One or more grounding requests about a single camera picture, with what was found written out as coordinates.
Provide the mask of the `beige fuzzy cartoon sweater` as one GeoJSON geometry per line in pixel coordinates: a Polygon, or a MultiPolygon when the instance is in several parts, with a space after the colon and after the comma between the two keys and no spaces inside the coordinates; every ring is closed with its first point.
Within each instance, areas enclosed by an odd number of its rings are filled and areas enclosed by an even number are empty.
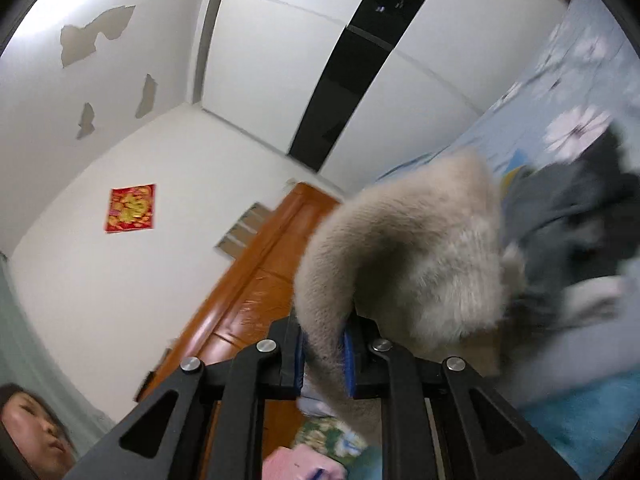
{"type": "Polygon", "coordinates": [[[500,195],[484,159],[461,151],[366,188],[310,238],[294,281],[294,310],[310,352],[308,375],[330,409],[370,444],[381,408],[346,387],[348,318],[422,359],[460,354],[499,371],[500,328],[524,286],[524,264],[503,247],[500,195]]]}

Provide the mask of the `dark grey clothes pile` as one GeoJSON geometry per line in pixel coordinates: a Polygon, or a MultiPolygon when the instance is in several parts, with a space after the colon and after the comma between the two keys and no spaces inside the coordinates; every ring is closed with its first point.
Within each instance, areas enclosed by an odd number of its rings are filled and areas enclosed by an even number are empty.
{"type": "Polygon", "coordinates": [[[616,315],[628,285],[622,264],[639,250],[639,176],[623,166],[608,129],[572,162],[521,166],[504,180],[506,248],[523,260],[510,317],[526,334],[616,315]]]}

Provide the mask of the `pink cloth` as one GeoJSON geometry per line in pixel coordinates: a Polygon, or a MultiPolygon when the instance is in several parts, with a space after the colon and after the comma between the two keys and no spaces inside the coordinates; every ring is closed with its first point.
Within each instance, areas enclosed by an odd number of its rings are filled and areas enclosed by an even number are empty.
{"type": "Polygon", "coordinates": [[[345,480],[347,470],[306,444],[281,446],[262,462],[262,480],[345,480]]]}

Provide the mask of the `wooden bed headboard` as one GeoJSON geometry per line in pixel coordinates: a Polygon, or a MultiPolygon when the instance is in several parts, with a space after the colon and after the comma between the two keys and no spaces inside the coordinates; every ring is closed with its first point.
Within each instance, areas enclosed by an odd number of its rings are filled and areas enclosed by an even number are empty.
{"type": "Polygon", "coordinates": [[[308,238],[337,204],[310,184],[296,184],[186,324],[138,399],[151,394],[185,356],[214,364],[265,338],[270,324],[290,313],[308,238]]]}

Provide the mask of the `teal floral bed blanket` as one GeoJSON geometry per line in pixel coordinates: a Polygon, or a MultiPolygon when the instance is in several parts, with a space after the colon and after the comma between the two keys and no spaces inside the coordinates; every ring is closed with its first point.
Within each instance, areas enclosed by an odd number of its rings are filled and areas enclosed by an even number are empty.
{"type": "MultiPolygon", "coordinates": [[[[639,373],[606,378],[592,386],[524,406],[521,415],[578,476],[597,479],[612,463],[639,418],[639,373]]],[[[306,444],[336,460],[349,479],[382,477],[382,452],[335,417],[311,417],[297,431],[306,444]]]]}

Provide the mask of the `white black wardrobe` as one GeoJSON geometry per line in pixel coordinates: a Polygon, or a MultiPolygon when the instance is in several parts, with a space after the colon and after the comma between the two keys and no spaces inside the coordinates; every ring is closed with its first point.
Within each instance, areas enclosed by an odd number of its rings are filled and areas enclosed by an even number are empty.
{"type": "Polygon", "coordinates": [[[203,107],[344,191],[449,144],[570,0],[213,0],[203,107]]]}

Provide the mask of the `light blue floral quilt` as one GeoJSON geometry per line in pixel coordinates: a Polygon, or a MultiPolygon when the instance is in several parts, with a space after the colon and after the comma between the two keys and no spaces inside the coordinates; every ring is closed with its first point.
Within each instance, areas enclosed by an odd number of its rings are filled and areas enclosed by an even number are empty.
{"type": "Polygon", "coordinates": [[[638,54],[602,0],[570,0],[536,60],[480,119],[443,148],[380,178],[403,176],[462,148],[477,150],[495,174],[514,158],[544,166],[577,155],[605,126],[638,168],[638,54]]]}

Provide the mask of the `red gold wall decoration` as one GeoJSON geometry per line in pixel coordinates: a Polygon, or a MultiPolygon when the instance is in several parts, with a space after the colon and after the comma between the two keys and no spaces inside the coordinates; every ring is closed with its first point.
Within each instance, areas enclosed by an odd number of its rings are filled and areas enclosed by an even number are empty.
{"type": "Polygon", "coordinates": [[[112,188],[104,230],[108,234],[150,230],[154,226],[155,184],[112,188]]]}

